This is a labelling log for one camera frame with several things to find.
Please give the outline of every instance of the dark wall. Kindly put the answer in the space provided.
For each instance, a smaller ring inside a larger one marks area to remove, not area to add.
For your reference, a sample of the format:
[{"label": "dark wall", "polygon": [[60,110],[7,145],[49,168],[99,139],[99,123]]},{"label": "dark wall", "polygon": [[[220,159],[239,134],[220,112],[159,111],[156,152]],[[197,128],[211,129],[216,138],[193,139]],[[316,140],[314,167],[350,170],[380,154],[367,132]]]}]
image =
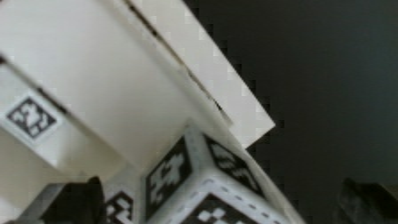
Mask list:
[{"label": "dark wall", "polygon": [[398,183],[398,2],[186,3],[278,124],[252,155],[328,224],[342,178]]}]

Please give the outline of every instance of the black background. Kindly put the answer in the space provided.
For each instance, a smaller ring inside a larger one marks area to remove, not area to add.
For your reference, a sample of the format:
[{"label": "black background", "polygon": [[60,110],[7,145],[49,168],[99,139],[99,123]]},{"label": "black background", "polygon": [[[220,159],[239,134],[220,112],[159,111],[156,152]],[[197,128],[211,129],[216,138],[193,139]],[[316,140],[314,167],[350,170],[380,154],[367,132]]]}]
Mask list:
[{"label": "black background", "polygon": [[252,155],[328,224],[342,178],[398,183],[398,2],[184,1],[277,122]]}]

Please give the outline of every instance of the white panel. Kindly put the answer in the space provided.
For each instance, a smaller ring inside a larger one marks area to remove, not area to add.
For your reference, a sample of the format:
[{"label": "white panel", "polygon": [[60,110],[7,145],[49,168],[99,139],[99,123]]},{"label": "white panel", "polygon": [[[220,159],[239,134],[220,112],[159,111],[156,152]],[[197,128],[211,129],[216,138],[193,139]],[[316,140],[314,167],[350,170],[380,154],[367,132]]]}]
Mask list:
[{"label": "white panel", "polygon": [[181,0],[129,1],[231,117],[231,132],[246,148],[273,122],[191,12]]}]

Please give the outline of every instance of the printed pattern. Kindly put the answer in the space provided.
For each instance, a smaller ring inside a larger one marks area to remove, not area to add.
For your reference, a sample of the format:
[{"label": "printed pattern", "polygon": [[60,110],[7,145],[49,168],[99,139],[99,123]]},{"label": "printed pattern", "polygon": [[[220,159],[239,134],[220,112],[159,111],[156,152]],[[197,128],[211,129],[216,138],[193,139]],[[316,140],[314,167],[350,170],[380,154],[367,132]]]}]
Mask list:
[{"label": "printed pattern", "polygon": [[255,192],[255,194],[264,197],[243,159],[227,151],[227,149],[207,136],[206,143],[218,169],[227,173],[241,185]]},{"label": "printed pattern", "polygon": [[248,216],[207,195],[181,224],[257,224]]},{"label": "printed pattern", "polygon": [[151,218],[191,174],[184,140],[179,139],[170,152],[145,178],[145,219]]},{"label": "printed pattern", "polygon": [[106,201],[106,217],[110,224],[133,224],[133,199],[120,191]]},{"label": "printed pattern", "polygon": [[44,134],[56,123],[53,116],[30,97],[26,97],[21,104],[8,112],[7,119],[16,129],[32,140]]}]

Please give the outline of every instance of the black square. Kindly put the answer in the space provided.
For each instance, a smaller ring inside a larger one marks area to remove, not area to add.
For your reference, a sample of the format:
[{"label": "black square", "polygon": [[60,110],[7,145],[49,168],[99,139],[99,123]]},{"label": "black square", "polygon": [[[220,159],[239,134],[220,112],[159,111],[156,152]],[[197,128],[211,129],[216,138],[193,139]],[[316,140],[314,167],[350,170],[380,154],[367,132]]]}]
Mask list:
[{"label": "black square", "polygon": [[181,224],[257,224],[232,206],[207,195]]},{"label": "black square", "polygon": [[232,152],[223,148],[223,146],[206,135],[204,138],[218,169],[227,173],[227,175],[241,183],[241,185],[264,198],[259,184],[243,159],[232,154]]},{"label": "black square", "polygon": [[181,138],[145,177],[145,220],[156,213],[167,199],[191,174],[184,139]]},{"label": "black square", "polygon": [[55,118],[30,97],[26,97],[21,104],[7,114],[7,119],[32,140],[37,139],[56,123]]},{"label": "black square", "polygon": [[104,203],[108,224],[133,223],[133,199],[120,191]]}]

